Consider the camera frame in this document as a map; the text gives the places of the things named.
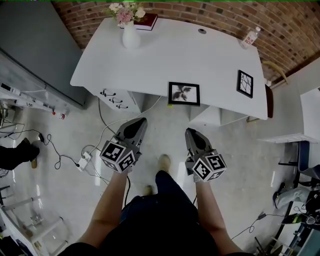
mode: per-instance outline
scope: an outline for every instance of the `black shirt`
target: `black shirt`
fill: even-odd
[[[127,217],[105,238],[99,249],[75,243],[65,249],[66,255],[113,255],[125,253],[170,254],[171,252],[195,253],[218,256],[212,236],[184,214],[186,209],[176,200],[153,197],[156,204],[142,212]],[[232,253],[233,256],[250,256],[248,253]]]

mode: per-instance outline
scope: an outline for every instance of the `drawer handle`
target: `drawer handle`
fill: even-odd
[[[115,96],[115,95],[116,95],[115,93],[112,94],[112,95],[108,95],[108,94],[105,93],[105,91],[106,91],[106,89],[103,89],[103,91],[100,92],[100,94],[103,95],[104,97],[107,97],[107,96]]]
[[[118,109],[127,109],[128,107],[126,106],[126,107],[121,107],[121,105],[122,104],[119,104],[119,105],[117,105],[116,107],[118,108]]]
[[[115,97],[112,97],[112,99],[109,99],[110,102],[112,103],[122,103],[123,100],[115,101]]]

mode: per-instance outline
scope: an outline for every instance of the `desk drawer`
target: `desk drawer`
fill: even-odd
[[[143,102],[137,102],[134,94],[130,91],[103,88],[91,91],[91,93],[113,110],[141,113],[140,106]]]

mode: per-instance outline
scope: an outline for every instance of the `black pants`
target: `black pants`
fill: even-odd
[[[13,170],[21,163],[35,159],[39,152],[39,148],[24,140],[16,148],[0,146],[0,169]]]
[[[177,208],[176,210],[184,214],[187,218],[198,220],[198,210],[192,204],[189,197],[174,181],[174,179],[164,170],[158,171],[155,176],[155,183],[158,194],[136,196],[122,210],[121,222],[126,218],[136,214],[155,209],[158,207]]]

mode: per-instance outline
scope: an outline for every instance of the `plastic water bottle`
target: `plastic water bottle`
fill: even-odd
[[[243,48],[247,49],[248,46],[252,45],[254,41],[258,38],[259,32],[260,32],[260,27],[256,27],[255,30],[251,30],[246,37],[243,39],[241,42],[241,45]]]
[[[65,113],[62,113],[62,112],[52,112],[52,115],[58,117],[59,119],[66,119],[67,115]]]

